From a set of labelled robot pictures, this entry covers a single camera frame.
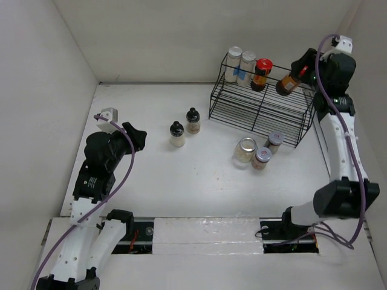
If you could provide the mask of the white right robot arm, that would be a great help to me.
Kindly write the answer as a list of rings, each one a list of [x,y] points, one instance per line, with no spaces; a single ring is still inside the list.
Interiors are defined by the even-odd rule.
[[[288,207],[279,230],[287,238],[306,234],[309,227],[328,219],[357,219],[358,236],[365,212],[380,194],[360,162],[354,133],[355,108],[347,94],[356,61],[349,53],[321,55],[310,48],[291,64],[289,76],[314,86],[314,108],[325,138],[330,161],[330,181],[317,190],[313,200]]]

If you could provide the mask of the silver-capped blue-label shaker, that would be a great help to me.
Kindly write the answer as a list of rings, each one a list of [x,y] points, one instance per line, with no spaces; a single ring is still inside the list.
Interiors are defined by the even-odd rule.
[[[240,47],[231,47],[228,49],[224,72],[225,81],[232,83],[237,80],[241,57],[242,49]]]
[[[239,86],[247,86],[249,84],[255,63],[256,54],[253,51],[245,51],[242,53],[237,77],[237,84]]]

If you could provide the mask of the black-capped white powder bottle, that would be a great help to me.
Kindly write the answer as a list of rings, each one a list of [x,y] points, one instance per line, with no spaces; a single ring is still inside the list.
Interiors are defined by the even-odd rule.
[[[170,134],[171,134],[171,144],[174,147],[182,147],[184,146],[186,140],[185,140],[185,134],[184,134],[184,127],[179,121],[174,121],[170,126]]]

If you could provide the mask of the red-capped dark sauce bottle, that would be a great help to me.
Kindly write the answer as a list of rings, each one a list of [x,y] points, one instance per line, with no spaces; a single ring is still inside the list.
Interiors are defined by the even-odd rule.
[[[253,91],[261,92],[265,89],[267,77],[273,68],[273,62],[270,59],[258,59],[255,66],[255,73],[250,83]]]

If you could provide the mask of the black-capped brown spice bottle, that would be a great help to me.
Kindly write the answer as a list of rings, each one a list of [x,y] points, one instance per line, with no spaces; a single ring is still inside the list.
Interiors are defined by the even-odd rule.
[[[195,108],[190,108],[186,114],[187,131],[197,134],[200,131],[200,113]]]

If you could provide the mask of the red-lid brown sauce jar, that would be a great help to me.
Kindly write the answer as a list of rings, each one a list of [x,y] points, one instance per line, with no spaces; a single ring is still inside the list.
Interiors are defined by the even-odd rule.
[[[282,96],[291,94],[302,82],[302,77],[308,69],[309,66],[305,65],[299,72],[288,73],[276,83],[276,92]]]

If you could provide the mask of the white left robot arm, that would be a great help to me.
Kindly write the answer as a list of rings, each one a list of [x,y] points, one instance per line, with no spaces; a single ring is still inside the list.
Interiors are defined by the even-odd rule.
[[[107,125],[89,135],[85,160],[73,191],[70,227],[41,262],[32,289],[99,289],[102,268],[121,239],[135,231],[134,216],[125,210],[112,210],[101,222],[106,203],[124,185],[115,185],[114,171],[125,155],[132,159],[145,148],[147,133],[131,123],[118,125],[98,117]]]

